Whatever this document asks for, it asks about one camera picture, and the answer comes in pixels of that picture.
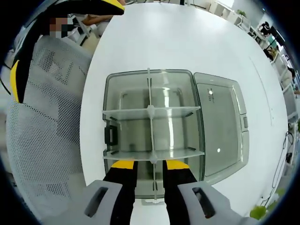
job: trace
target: person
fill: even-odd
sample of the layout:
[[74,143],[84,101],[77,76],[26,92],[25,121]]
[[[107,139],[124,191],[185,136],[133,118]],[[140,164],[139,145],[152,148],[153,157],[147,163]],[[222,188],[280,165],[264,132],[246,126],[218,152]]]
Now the person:
[[[118,0],[121,5],[126,5],[125,0]],[[112,19],[113,15],[91,15],[88,14],[82,23],[86,26],[91,26],[93,24],[97,25],[98,35],[102,36],[108,23]]]
[[286,88],[291,82],[293,82],[293,78],[296,76],[295,71],[293,68],[287,68],[288,70],[282,76],[281,84],[283,89]]
[[266,56],[273,61],[277,55],[279,51],[278,45],[275,48],[272,48],[270,46],[270,49],[268,50],[268,48],[264,49],[263,52],[266,54]]
[[264,23],[262,23],[260,25],[260,27],[258,28],[258,30],[264,35],[268,35],[270,34],[270,25],[267,21],[265,21]]

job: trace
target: divider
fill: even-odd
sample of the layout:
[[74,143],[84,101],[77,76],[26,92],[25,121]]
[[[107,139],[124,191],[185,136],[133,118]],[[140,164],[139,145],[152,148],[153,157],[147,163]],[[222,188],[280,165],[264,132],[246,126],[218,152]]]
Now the divider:
[[204,155],[204,152],[193,148],[194,146],[184,146],[178,149],[155,150],[153,120],[168,118],[172,121],[173,118],[185,118],[197,110],[200,106],[184,106],[184,107],[155,107],[152,105],[152,78],[150,69],[148,68],[147,84],[149,89],[150,105],[144,109],[124,109],[124,110],[109,110],[102,111],[106,115],[107,120],[113,120],[117,123],[122,123],[125,120],[150,120],[151,145],[152,151],[110,151],[107,152],[104,158],[114,160],[134,160],[134,161],[150,161],[155,164],[159,160],[181,159],[194,156]]

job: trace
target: white table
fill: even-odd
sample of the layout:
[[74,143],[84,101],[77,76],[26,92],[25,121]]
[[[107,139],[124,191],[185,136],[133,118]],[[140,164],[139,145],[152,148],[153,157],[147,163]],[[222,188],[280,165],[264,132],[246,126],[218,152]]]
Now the white table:
[[[187,69],[238,81],[247,108],[249,161],[213,187],[227,196],[232,209],[241,215],[261,197],[267,198],[287,131],[285,102],[274,69],[254,39],[238,27],[211,13],[174,4],[126,6],[124,15],[114,16],[100,39],[81,108],[86,184],[105,176],[101,111],[106,77],[147,68]],[[165,205],[142,206],[141,200],[136,200],[132,224],[154,224],[158,218],[165,220],[161,224],[167,223]]]

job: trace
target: office chair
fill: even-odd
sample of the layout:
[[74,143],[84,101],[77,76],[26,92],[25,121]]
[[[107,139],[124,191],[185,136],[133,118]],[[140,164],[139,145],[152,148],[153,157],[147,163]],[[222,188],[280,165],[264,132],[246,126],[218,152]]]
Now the office chair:
[[38,219],[60,214],[85,187],[81,100],[91,55],[68,38],[35,44],[23,104],[11,100],[7,153],[16,184]]
[[251,22],[242,15],[241,22],[237,25],[239,28],[244,30],[246,33],[250,32]]

